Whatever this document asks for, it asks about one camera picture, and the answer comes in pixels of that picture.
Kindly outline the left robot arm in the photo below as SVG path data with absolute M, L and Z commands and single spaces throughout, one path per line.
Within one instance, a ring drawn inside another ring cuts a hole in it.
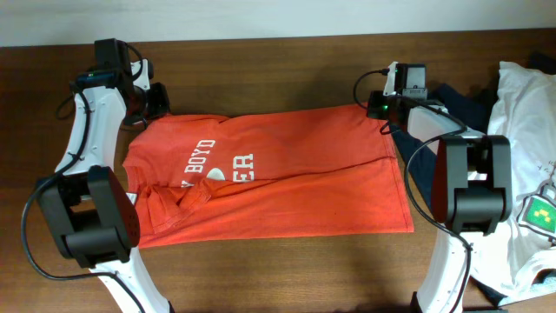
M 110 38 L 94 43 L 96 63 L 70 83 L 75 118 L 62 161 L 38 180 L 24 206 L 38 203 L 60 254 L 84 268 L 64 281 L 99 278 L 123 312 L 171 312 L 141 258 L 134 202 L 116 178 L 116 142 L 122 126 L 170 112 L 163 84 L 138 51 Z

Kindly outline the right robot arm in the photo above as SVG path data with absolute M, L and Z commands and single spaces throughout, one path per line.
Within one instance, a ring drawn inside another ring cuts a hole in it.
M 368 117 L 385 121 L 381 134 L 393 127 L 410 134 L 422 130 L 417 150 L 437 146 L 431 203 L 418 212 L 438 232 L 409 309 L 461 312 L 477 242 L 493 234 L 513 208 L 510 143 L 469 128 L 443 103 L 428 99 L 425 65 L 393 62 L 377 72 L 386 77 L 385 87 L 363 107 Z

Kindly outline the red soccer t-shirt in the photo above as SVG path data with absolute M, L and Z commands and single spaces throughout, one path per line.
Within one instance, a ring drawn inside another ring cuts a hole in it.
M 123 163 L 140 244 L 410 233 L 381 126 L 356 105 L 157 120 Z

